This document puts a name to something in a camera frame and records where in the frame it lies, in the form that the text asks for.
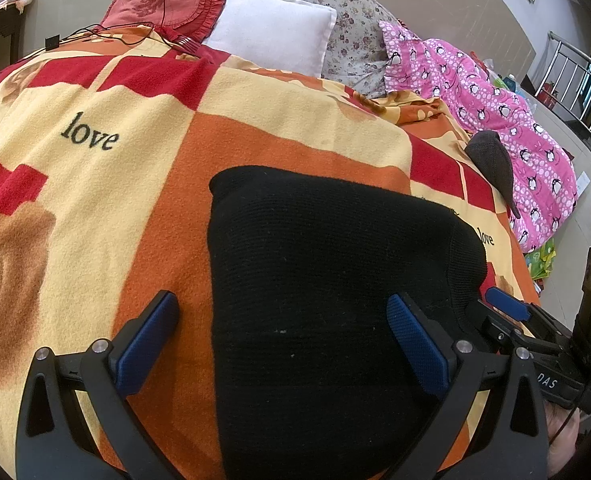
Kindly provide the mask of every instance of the wall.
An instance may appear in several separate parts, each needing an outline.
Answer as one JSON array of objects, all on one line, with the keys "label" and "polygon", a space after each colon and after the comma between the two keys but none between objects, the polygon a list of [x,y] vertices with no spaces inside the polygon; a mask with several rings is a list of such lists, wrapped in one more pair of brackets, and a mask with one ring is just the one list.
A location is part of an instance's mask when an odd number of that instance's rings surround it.
[{"label": "wall", "polygon": [[591,53],[591,17],[575,0],[503,0],[522,26],[535,49],[535,60],[528,75],[535,85],[553,59],[554,47],[548,41],[550,30],[586,53]]}]

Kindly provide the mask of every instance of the pillow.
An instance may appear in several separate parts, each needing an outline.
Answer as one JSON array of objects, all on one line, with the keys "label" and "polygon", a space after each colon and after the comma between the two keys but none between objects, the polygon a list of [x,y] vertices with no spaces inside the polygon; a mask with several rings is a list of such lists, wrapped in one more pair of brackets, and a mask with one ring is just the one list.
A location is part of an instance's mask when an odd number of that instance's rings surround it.
[{"label": "pillow", "polygon": [[203,41],[222,12],[225,0],[113,0],[103,27],[127,23],[153,23]]},{"label": "pillow", "polygon": [[264,68],[320,77],[336,10],[302,0],[226,0],[211,48]]}]

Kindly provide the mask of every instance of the metal railing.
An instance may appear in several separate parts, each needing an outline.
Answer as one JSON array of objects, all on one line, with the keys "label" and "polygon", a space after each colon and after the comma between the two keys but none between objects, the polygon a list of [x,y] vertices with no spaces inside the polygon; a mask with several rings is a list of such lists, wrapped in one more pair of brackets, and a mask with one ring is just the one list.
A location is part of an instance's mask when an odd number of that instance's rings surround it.
[{"label": "metal railing", "polygon": [[[541,92],[543,92],[549,98],[550,102],[560,105],[570,116],[575,118],[579,128],[584,132],[584,135],[580,135],[580,137],[583,137],[583,140],[585,140],[591,149],[591,57],[553,32],[549,32],[549,38],[557,41],[558,45],[555,49],[553,60],[544,74],[536,95],[540,96]],[[556,62],[562,59],[564,60],[563,64],[561,62],[558,63],[558,68],[561,64],[562,68],[555,78],[555,84],[553,87],[550,87],[549,84],[547,88],[545,86],[547,79],[551,75]],[[576,78],[578,71],[580,75],[579,83],[578,78]],[[569,82],[566,84],[562,97],[559,97],[559,89],[563,86],[560,85],[560,81],[565,80],[566,77],[570,78]],[[552,109],[560,117],[556,108],[554,106]]]}]

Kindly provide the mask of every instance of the floral fabric cover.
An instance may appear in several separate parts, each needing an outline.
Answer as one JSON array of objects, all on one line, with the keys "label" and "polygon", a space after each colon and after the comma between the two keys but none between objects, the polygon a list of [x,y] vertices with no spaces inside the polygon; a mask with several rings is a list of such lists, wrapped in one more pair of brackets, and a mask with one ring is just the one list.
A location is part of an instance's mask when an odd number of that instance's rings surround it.
[{"label": "floral fabric cover", "polygon": [[511,213],[511,228],[525,253],[543,245],[575,208],[576,179],[567,154],[535,122],[522,97],[495,88],[460,49],[443,40],[422,41],[398,23],[380,25],[391,59],[386,91],[439,97],[465,130],[498,132],[511,157],[513,200],[521,216]]},{"label": "floral fabric cover", "polygon": [[338,20],[329,38],[322,77],[368,97],[384,96],[386,48],[379,20],[396,18],[375,0],[305,0],[333,7]]}]

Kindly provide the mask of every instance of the rose print on blanket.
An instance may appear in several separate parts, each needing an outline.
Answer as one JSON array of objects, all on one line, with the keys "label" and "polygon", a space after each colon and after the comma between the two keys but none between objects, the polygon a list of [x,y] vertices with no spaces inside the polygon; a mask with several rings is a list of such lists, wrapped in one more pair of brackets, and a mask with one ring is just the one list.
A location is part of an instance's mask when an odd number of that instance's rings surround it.
[{"label": "rose print on blanket", "polygon": [[0,165],[0,388],[14,379],[38,318],[55,217],[38,202],[46,176]]},{"label": "rose print on blanket", "polygon": [[386,91],[440,97],[465,130],[498,132],[511,157],[513,198],[521,216],[509,212],[511,228],[525,253],[544,244],[571,214],[577,197],[564,150],[534,120],[527,102],[495,88],[470,56],[443,40],[422,41],[402,25],[380,22],[380,27],[387,53],[395,51],[400,59],[387,66]]}]

